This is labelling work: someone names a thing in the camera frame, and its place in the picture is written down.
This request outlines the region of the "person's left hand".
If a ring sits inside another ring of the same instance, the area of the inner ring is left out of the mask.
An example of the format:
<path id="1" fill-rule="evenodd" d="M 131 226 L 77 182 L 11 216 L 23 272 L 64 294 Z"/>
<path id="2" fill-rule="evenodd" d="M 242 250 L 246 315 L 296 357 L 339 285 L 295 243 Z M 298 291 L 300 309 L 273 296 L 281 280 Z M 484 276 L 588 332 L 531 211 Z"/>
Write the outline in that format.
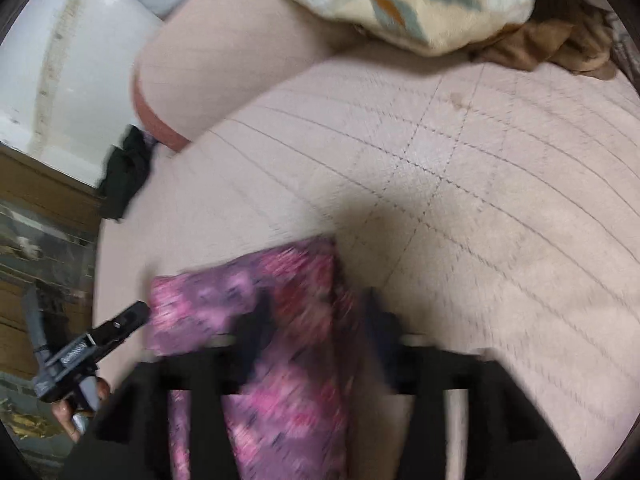
<path id="1" fill-rule="evenodd" d="M 106 380 L 101 377 L 96 378 L 96 394 L 101 404 L 111 395 L 111 392 L 111 386 Z M 52 415 L 58 421 L 61 428 L 70 437 L 70 440 L 76 443 L 81 437 L 81 433 L 74 423 L 76 406 L 70 404 L 67 400 L 61 400 L 52 403 L 50 408 Z"/>

